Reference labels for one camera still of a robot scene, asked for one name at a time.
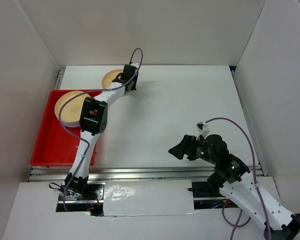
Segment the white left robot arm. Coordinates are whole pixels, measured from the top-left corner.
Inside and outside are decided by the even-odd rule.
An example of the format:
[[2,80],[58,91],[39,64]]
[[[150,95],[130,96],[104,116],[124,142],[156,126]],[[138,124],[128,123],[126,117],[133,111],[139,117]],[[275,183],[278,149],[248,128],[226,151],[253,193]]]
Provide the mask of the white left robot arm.
[[94,147],[108,123],[109,107],[127,92],[136,90],[140,62],[130,62],[123,72],[112,80],[109,88],[102,89],[94,97],[86,97],[81,109],[79,125],[79,145],[69,173],[65,178],[65,188],[78,200],[89,193],[89,168]]

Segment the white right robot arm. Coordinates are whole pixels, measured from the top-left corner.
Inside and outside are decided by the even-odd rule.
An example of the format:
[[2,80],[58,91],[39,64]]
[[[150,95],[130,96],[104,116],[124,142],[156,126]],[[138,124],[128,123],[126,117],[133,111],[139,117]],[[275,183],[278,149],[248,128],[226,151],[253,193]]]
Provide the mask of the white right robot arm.
[[213,164],[214,172],[207,179],[207,189],[213,196],[222,195],[241,208],[257,223],[265,238],[293,240],[300,232],[300,214],[292,213],[279,203],[258,181],[249,167],[231,154],[222,137],[211,134],[203,138],[185,135],[168,150],[181,160],[197,159]]

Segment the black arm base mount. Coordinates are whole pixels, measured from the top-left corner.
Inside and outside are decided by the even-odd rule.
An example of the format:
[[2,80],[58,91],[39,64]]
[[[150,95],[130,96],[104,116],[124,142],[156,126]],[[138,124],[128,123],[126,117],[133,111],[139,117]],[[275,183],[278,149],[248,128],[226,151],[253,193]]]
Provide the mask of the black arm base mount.
[[192,182],[191,187],[187,190],[192,193],[194,201],[217,201],[225,199],[219,192],[212,191],[207,181]]

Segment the orange plate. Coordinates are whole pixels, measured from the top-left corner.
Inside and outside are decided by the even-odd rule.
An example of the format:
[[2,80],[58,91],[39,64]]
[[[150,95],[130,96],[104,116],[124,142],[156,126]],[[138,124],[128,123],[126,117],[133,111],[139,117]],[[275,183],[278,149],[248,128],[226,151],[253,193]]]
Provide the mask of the orange plate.
[[[70,92],[65,93],[63,96],[61,96],[57,100],[55,107],[54,107],[54,113],[55,113],[57,119],[59,119],[59,113],[60,113],[61,107],[65,104],[65,102],[67,102],[69,99],[71,99],[81,93],[83,93],[83,91],[79,91],[79,90],[70,91]],[[76,97],[75,99],[73,99],[72,101],[70,101],[69,103],[66,104],[66,106],[63,108],[62,113],[61,113],[61,120],[64,123],[64,125],[79,124],[84,100],[85,100],[85,98],[90,98],[90,97],[91,96],[89,94],[85,93],[83,95]]]
[[101,81],[102,87],[107,89],[110,87],[112,81],[117,77],[118,74],[121,74],[123,69],[114,69],[106,73]]

